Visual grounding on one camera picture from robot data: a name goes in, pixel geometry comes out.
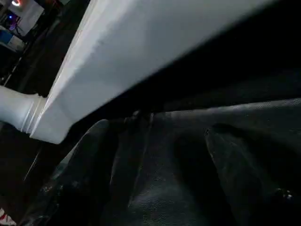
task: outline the black fabric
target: black fabric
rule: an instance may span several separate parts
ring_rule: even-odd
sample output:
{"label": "black fabric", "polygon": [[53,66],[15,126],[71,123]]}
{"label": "black fabric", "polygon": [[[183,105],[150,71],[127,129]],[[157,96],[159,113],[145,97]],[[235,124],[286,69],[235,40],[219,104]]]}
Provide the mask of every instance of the black fabric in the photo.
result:
{"label": "black fabric", "polygon": [[23,225],[295,225],[300,114],[297,98],[100,121]]}

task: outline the white panel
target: white panel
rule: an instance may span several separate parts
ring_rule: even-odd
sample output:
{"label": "white panel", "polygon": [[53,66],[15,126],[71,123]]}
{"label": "white panel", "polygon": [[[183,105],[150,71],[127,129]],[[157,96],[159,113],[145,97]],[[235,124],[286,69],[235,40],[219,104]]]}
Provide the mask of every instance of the white panel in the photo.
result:
{"label": "white panel", "polygon": [[272,0],[91,0],[31,137],[70,126]]}

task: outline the black cloth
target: black cloth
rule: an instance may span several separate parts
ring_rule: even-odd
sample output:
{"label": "black cloth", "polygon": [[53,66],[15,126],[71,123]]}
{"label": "black cloth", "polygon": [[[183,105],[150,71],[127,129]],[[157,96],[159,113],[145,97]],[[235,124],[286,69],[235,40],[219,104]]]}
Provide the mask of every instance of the black cloth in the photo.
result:
{"label": "black cloth", "polygon": [[300,113],[297,98],[100,121],[21,225],[294,225]]}

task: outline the white pipe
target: white pipe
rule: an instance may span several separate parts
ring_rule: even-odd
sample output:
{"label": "white pipe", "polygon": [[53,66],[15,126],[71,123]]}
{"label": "white pipe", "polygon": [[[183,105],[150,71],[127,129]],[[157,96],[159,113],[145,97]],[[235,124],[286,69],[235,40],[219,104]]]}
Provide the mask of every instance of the white pipe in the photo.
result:
{"label": "white pipe", "polygon": [[0,86],[0,121],[31,133],[45,102],[45,98],[37,94],[26,95]]}

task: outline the dark floor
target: dark floor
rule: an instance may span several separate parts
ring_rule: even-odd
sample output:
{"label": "dark floor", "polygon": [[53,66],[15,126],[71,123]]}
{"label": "dark floor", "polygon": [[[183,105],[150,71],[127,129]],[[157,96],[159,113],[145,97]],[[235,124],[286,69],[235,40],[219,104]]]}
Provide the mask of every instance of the dark floor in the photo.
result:
{"label": "dark floor", "polygon": [[[60,24],[24,56],[7,87],[47,96],[89,0],[73,0],[63,10]],[[29,202],[55,165],[74,145],[52,145],[18,132],[10,125],[0,131],[0,206],[18,222]],[[34,167],[27,174],[34,159]]]}
{"label": "dark floor", "polygon": [[[87,2],[71,1],[61,23],[32,49],[8,87],[47,96]],[[0,133],[0,206],[18,221],[55,165],[101,118],[128,116],[136,109],[168,111],[300,97],[299,8],[298,1],[283,0],[259,12],[75,124],[60,145],[29,139],[5,125]]]}

